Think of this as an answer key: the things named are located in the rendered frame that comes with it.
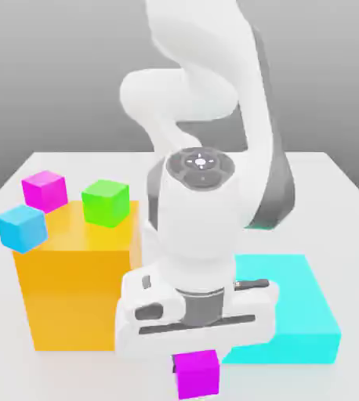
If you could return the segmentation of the small green cube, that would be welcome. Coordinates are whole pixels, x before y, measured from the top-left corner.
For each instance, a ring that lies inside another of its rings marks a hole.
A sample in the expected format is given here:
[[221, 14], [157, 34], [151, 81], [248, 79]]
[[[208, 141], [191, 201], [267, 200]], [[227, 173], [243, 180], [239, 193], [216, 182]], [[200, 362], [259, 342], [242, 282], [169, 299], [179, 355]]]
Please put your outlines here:
[[114, 228], [129, 215], [129, 185], [100, 179], [82, 191], [82, 207], [87, 223]]

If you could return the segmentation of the small blue cube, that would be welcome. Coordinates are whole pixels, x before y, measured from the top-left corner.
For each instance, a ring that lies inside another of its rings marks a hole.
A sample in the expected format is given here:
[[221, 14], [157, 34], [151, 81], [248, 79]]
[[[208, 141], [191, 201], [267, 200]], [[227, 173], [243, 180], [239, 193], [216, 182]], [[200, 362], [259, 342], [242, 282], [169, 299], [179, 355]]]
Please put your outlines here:
[[7, 248], [24, 254], [47, 239], [43, 211], [22, 204], [0, 214], [0, 240]]

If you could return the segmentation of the large orange box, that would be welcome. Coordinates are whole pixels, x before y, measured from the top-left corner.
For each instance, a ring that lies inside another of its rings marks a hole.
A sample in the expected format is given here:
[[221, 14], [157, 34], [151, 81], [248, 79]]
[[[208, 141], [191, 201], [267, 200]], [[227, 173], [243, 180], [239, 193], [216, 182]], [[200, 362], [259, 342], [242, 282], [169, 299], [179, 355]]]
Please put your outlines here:
[[114, 350], [121, 280], [142, 264], [138, 201], [114, 228], [87, 223], [79, 200], [45, 220], [48, 240], [13, 253], [35, 350]]

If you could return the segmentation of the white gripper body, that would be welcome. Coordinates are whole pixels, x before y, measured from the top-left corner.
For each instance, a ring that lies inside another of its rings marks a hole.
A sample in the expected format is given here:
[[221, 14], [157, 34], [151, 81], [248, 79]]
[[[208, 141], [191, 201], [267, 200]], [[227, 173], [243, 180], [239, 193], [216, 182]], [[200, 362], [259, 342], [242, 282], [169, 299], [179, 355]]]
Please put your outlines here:
[[210, 349], [225, 356], [234, 346], [267, 343], [278, 295], [273, 281], [233, 281], [209, 292], [126, 281], [115, 313], [115, 351], [135, 359]]

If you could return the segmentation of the small magenta cube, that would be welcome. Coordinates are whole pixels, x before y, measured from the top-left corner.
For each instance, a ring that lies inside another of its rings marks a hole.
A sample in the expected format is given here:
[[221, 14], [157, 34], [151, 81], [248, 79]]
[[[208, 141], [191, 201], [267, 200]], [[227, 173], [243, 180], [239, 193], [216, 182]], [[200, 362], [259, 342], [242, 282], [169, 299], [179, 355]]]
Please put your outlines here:
[[67, 187], [62, 175], [39, 172], [21, 181], [25, 204], [46, 214], [67, 204]]
[[172, 362], [180, 400], [219, 393], [220, 364], [215, 350], [175, 354]]

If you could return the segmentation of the large cyan box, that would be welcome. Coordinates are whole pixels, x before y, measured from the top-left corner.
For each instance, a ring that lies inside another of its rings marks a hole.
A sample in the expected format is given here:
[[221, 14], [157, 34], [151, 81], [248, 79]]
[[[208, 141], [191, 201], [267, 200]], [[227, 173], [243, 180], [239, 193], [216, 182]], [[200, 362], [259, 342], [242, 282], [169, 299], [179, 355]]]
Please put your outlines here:
[[341, 330], [304, 255], [238, 255], [238, 280], [279, 286], [276, 333], [261, 345], [234, 347], [226, 364], [331, 364]]

